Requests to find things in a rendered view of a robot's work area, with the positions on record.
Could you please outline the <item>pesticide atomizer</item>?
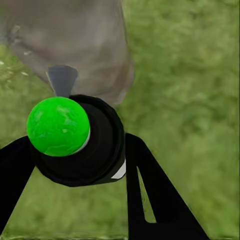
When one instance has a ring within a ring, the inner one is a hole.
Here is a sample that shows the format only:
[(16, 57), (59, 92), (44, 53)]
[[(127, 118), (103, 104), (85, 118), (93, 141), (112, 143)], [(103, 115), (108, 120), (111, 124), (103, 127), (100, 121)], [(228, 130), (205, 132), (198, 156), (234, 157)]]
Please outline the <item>pesticide atomizer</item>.
[(46, 71), (55, 97), (37, 104), (26, 130), (33, 163), (52, 182), (70, 188), (115, 183), (126, 174), (126, 132), (100, 98), (72, 95), (79, 71), (54, 65)]

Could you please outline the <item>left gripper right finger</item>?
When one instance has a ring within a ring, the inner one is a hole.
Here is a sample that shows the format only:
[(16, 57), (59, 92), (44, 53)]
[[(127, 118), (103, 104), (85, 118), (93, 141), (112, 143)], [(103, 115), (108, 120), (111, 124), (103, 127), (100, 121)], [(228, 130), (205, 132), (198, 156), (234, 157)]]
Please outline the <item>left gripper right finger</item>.
[[(129, 240), (210, 240), (145, 142), (126, 133)], [(138, 170), (156, 223), (145, 220)]]

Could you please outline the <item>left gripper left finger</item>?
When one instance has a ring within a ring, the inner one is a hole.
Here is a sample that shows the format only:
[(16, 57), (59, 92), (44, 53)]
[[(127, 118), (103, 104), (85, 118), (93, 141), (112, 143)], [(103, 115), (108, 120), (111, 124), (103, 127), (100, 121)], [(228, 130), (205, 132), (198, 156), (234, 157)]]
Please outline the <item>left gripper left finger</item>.
[(0, 149), (0, 235), (36, 166), (30, 143), (25, 136)]

